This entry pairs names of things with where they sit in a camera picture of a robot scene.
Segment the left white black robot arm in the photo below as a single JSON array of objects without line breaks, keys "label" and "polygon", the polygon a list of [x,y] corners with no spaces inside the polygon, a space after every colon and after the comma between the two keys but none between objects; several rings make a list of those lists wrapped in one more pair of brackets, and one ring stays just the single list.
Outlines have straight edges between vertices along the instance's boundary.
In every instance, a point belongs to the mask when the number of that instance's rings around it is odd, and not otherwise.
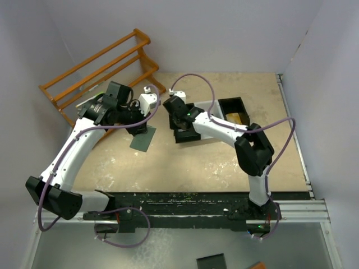
[{"label": "left white black robot arm", "polygon": [[69,220],[79,211],[95,211],[103,220],[116,211],[107,194],[73,192],[76,176],[88,154],[107,131],[126,129],[133,136],[146,131],[147,121],[160,105],[159,90],[153,86],[134,98],[132,88],[110,82],[106,92],[80,104],[78,119],[69,138],[50,165],[38,176],[29,177],[25,187],[43,209]]}]

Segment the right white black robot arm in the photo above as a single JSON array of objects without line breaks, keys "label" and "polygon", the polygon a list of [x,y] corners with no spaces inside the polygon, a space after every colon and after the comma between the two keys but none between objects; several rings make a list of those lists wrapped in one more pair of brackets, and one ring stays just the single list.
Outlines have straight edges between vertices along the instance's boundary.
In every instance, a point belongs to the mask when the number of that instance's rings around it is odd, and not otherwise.
[{"label": "right white black robot arm", "polygon": [[193,128],[196,133],[216,138],[235,149],[238,165],[248,176],[250,215],[263,219],[269,213],[268,171],[274,149],[261,127],[255,123],[250,126],[234,124],[196,106],[190,109],[175,95],[163,106],[178,128]]}]

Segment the mint green card holder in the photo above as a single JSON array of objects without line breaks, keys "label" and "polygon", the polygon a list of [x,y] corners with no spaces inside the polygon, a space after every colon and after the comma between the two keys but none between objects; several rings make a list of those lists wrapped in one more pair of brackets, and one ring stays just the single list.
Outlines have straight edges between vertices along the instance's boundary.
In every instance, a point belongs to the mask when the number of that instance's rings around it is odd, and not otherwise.
[{"label": "mint green card holder", "polygon": [[137,134],[133,137],[130,143],[130,148],[141,152],[147,152],[156,130],[155,127],[148,126],[145,133]]}]

